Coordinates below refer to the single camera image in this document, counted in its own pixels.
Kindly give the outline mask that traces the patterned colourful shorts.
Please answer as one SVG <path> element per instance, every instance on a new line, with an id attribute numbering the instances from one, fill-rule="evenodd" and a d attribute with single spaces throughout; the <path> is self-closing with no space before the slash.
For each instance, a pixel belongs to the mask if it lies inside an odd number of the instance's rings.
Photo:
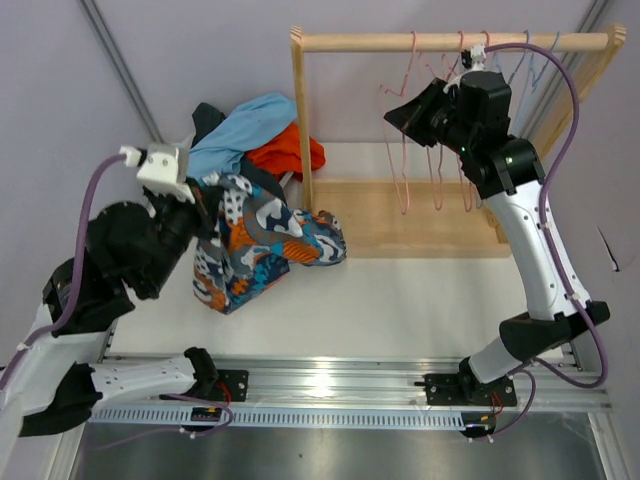
<path id="1" fill-rule="evenodd" d="M 258 297 L 290 271 L 292 263 L 332 266 L 347 257 L 338 219 L 286 205 L 239 174 L 212 173 L 200 180 L 222 197 L 212 236 L 199 239 L 193 261 L 195 297 L 230 314 Z"/>

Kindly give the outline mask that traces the orange shorts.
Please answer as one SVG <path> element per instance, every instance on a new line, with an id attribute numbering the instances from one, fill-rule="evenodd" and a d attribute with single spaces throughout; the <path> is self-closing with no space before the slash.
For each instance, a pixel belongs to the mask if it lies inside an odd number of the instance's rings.
<path id="1" fill-rule="evenodd" d="M 302 179 L 303 165 L 299 139 L 299 127 L 293 122 L 267 144 L 248 151 L 249 161 L 281 180 L 292 173 L 297 180 Z"/>

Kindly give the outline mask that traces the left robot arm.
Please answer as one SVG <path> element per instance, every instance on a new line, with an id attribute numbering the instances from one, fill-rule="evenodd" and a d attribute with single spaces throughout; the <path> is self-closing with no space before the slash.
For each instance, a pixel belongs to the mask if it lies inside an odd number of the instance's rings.
<path id="1" fill-rule="evenodd" d="M 121 201 L 85 223 L 75 257 L 45 284 L 23 356 L 6 367 L 1 405 L 21 407 L 21 437 L 71 430 L 116 402 L 182 395 L 211 400 L 219 373 L 204 348 L 154 365 L 108 371 L 95 356 L 135 300 L 156 300 L 193 239 L 212 237 L 223 190 L 188 183 L 194 202 L 144 192 L 151 205 Z"/>

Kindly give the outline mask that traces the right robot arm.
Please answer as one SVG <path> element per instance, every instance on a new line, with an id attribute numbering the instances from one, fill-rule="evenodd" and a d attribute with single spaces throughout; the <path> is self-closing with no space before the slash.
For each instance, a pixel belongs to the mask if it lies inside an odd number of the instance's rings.
<path id="1" fill-rule="evenodd" d="M 610 309 L 577 279 L 553 223 L 546 175 L 534 146 L 510 134 L 512 90 L 503 75 L 475 71 L 448 84 L 436 78 L 384 119 L 423 147 L 442 145 L 461 161 L 502 227 L 525 291 L 525 313 L 504 320 L 498 337 L 463 360 L 456 382 L 468 403 L 540 354 L 606 322 Z"/>

